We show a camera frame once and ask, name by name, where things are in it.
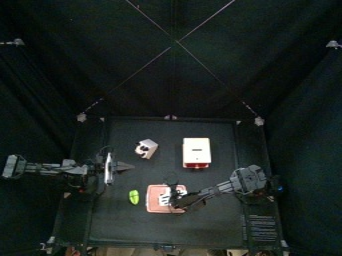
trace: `yellow-green item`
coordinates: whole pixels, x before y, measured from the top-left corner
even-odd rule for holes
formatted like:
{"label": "yellow-green item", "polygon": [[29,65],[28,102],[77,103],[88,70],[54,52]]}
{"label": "yellow-green item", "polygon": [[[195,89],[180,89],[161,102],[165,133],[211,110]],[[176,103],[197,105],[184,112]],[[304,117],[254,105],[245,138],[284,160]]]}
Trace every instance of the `yellow-green item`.
{"label": "yellow-green item", "polygon": [[137,205],[137,203],[139,203],[139,192],[137,192],[137,190],[131,190],[129,191],[129,201],[133,205]]}

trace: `black backdrop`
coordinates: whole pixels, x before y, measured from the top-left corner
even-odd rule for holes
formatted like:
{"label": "black backdrop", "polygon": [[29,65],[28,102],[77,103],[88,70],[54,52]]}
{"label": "black backdrop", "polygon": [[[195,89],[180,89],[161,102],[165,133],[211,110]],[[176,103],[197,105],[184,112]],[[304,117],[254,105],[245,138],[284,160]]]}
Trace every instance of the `black backdrop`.
{"label": "black backdrop", "polygon": [[[288,243],[302,254],[339,254],[340,52],[324,46],[342,35],[340,1],[4,0],[0,14],[0,41],[25,42],[0,46],[1,157],[60,161],[76,115],[96,102],[87,114],[258,113],[288,186]],[[54,208],[44,214],[32,204],[46,203],[49,185],[37,181],[28,194],[0,184],[0,251],[32,249],[50,232]],[[34,232],[18,232],[13,247],[6,234],[18,219]]]}

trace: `black curtain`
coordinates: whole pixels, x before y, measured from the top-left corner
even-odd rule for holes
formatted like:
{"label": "black curtain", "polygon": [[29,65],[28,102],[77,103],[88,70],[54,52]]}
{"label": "black curtain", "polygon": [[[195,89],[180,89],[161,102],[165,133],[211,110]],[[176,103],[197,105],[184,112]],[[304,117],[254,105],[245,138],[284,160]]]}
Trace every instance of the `black curtain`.
{"label": "black curtain", "polygon": [[342,52],[331,49],[267,120],[268,151],[286,194],[287,242],[300,255],[340,255]]}
{"label": "black curtain", "polygon": [[[0,41],[16,38],[1,22],[0,31]],[[0,46],[0,173],[9,154],[30,162],[60,163],[70,151],[76,117],[32,59],[25,48]],[[46,242],[58,198],[54,180],[0,179],[1,255],[29,255]]]}

